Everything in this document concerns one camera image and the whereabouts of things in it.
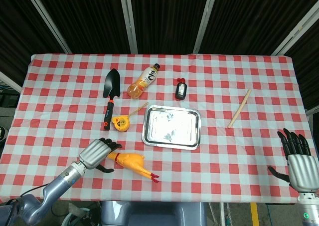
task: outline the wooden skewer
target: wooden skewer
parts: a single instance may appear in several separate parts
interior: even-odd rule
[[[130,117],[131,115],[135,114],[136,112],[138,112],[140,109],[144,108],[146,105],[148,104],[148,102],[146,102],[144,105],[142,105],[141,107],[139,107],[137,110],[133,111],[132,113],[130,113],[128,115],[128,117]]]
[[[243,109],[244,105],[246,104],[247,99],[248,99],[250,93],[251,93],[251,90],[248,90],[247,93],[246,93],[246,95],[245,95],[245,98],[243,99],[243,102],[241,102],[241,104],[240,104],[238,110],[236,111],[236,113],[235,113],[233,119],[230,121],[230,123],[229,123],[229,125],[228,125],[227,128],[231,128],[231,127],[233,126],[235,120],[237,119],[238,115],[240,114],[241,110]]]

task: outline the rubber chicken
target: rubber chicken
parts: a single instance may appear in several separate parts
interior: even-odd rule
[[[144,156],[138,154],[120,154],[111,152],[107,158],[115,161],[119,165],[133,170],[135,173],[142,175],[148,179],[153,180],[155,183],[159,181],[156,180],[158,175],[151,173],[150,171],[144,169]]]

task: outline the metal pole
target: metal pole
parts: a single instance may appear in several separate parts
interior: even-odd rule
[[[226,226],[224,203],[220,202],[219,207],[220,207],[220,225]]]
[[[284,55],[303,34],[319,19],[319,1],[298,22],[295,28],[280,43],[272,55]]]
[[[0,71],[0,80],[2,80],[5,84],[8,84],[17,92],[21,93],[22,87],[19,86],[17,83],[15,83],[13,80],[11,80],[9,77],[7,77],[5,74],[3,74],[1,71]]]
[[[138,54],[131,0],[121,0],[131,54]]]
[[[233,226],[233,221],[231,220],[231,215],[230,215],[230,206],[229,203],[226,203],[226,208],[227,208],[227,216],[229,219],[230,224],[227,224],[227,226]]]
[[[216,224],[216,223],[217,223],[217,220],[216,220],[216,216],[215,216],[215,213],[214,213],[214,211],[213,211],[213,207],[212,207],[212,205],[211,205],[211,202],[208,202],[208,205],[209,205],[209,208],[210,208],[211,215],[212,215],[212,217],[213,217],[214,224]]]
[[[317,112],[319,112],[319,105],[315,106],[314,108],[310,110],[306,110],[306,115],[310,116],[310,115],[316,114]]]
[[[213,9],[215,0],[206,0],[206,5],[204,8],[203,16],[201,18],[201,22],[199,25],[196,42],[194,45],[193,53],[197,54],[199,52],[201,42],[203,41],[203,37],[205,35],[206,27],[209,21],[209,17],[211,14],[211,10]]]
[[[48,26],[49,30],[51,31],[51,33],[53,34],[55,39],[58,41],[58,43],[62,47],[63,51],[65,53],[72,53],[71,49],[67,45],[65,39],[63,38],[62,34],[60,33],[58,27],[53,22],[49,13],[45,9],[41,0],[31,0],[31,2],[34,5],[34,7],[36,8],[36,10],[38,11],[38,13],[40,14],[40,16],[42,17],[42,19],[44,20],[45,24]]]

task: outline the tape measure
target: tape measure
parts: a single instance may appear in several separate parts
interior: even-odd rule
[[[136,111],[133,111],[129,115],[120,115],[112,118],[112,123],[114,124],[115,129],[118,131],[124,132],[127,131],[130,127],[130,116],[138,112],[140,109],[144,108],[148,103],[145,103],[139,107]]]

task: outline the silver tray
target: silver tray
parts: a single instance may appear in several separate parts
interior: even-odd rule
[[[145,111],[142,140],[151,146],[195,150],[200,128],[197,110],[151,105]]]

